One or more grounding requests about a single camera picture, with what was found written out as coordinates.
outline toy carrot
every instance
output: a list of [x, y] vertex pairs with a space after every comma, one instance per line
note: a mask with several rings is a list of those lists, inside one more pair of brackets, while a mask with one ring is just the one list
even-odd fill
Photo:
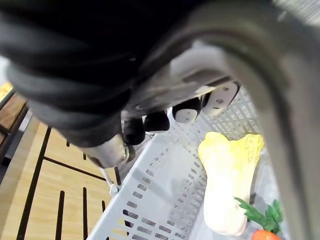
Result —
[[263, 230], [257, 230], [251, 240], [281, 240], [277, 233], [280, 232], [280, 225], [283, 221], [283, 211], [280, 203], [275, 199], [272, 205], [268, 205], [265, 215], [259, 212], [248, 202], [241, 198], [235, 197], [239, 201], [239, 207], [246, 210], [245, 215], [249, 220], [254, 221], [263, 227]]

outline white plastic basket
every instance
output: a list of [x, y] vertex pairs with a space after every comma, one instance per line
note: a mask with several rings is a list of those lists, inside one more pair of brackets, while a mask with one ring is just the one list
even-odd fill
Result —
[[[170, 126], [142, 152], [89, 240], [248, 240], [259, 227], [250, 222], [241, 236], [223, 236], [210, 230], [203, 216], [207, 176], [197, 150], [205, 134], [221, 132], [231, 140], [259, 132], [245, 89], [214, 118], [201, 114], [194, 123], [183, 124], [171, 117]], [[252, 192], [261, 210], [278, 197], [266, 151], [260, 157]]]

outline robotic arm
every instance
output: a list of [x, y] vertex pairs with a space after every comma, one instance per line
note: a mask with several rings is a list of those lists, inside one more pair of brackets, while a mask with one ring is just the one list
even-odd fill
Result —
[[185, 109], [191, 120], [201, 108], [216, 114], [244, 84], [292, 239], [320, 235], [320, 44], [288, 13], [254, 0], [11, 0], [0, 9], [9, 80], [102, 168], [128, 160], [142, 116], [168, 107], [182, 122]]

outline fake vegetable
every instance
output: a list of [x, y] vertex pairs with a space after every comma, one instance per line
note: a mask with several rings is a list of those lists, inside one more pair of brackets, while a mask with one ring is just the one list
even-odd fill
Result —
[[281, 240], [280, 237], [267, 230], [257, 230], [251, 240]]
[[258, 223], [264, 229], [257, 230], [251, 240], [280, 240], [276, 234], [280, 231], [279, 223], [283, 221], [283, 211], [277, 200], [274, 200], [272, 205], [268, 205], [265, 215], [263, 215], [255, 207], [241, 198], [235, 197], [234, 199], [240, 202], [240, 208], [246, 210], [245, 215], [248, 219]]
[[199, 158], [207, 174], [204, 221], [216, 233], [239, 236], [245, 230], [247, 216], [234, 196], [249, 200], [263, 145], [260, 135], [229, 141], [217, 132], [208, 132], [199, 145]]

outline black roller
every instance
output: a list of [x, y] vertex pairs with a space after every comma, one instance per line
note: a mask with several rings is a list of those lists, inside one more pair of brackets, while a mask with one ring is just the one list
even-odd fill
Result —
[[124, 121], [123, 140], [128, 145], [138, 145], [145, 140], [146, 132], [142, 118]]
[[170, 123], [165, 111], [156, 111], [145, 117], [144, 129], [146, 132], [153, 134], [163, 133], [169, 128]]

